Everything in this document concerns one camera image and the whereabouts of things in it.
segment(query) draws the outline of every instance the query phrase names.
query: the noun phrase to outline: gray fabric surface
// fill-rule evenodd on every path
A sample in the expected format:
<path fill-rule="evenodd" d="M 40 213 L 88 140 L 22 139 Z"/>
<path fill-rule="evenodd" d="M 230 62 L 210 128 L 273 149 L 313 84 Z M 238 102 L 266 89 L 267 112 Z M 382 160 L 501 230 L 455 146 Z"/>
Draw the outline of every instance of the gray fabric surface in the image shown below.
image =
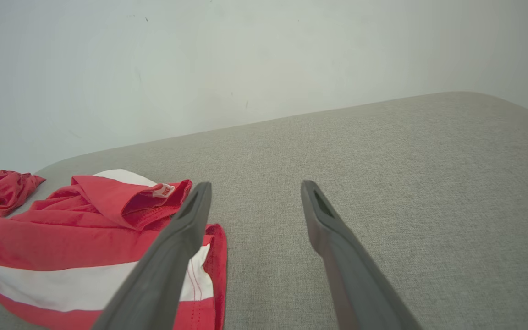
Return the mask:
<path fill-rule="evenodd" d="M 512 103 L 440 93 L 106 150 L 39 171 L 31 200 L 118 168 L 212 182 L 209 221 L 229 244 L 227 329 L 336 328 L 305 178 L 425 328 L 528 329 L 528 110 Z M 24 328 L 0 315 L 0 328 Z"/>

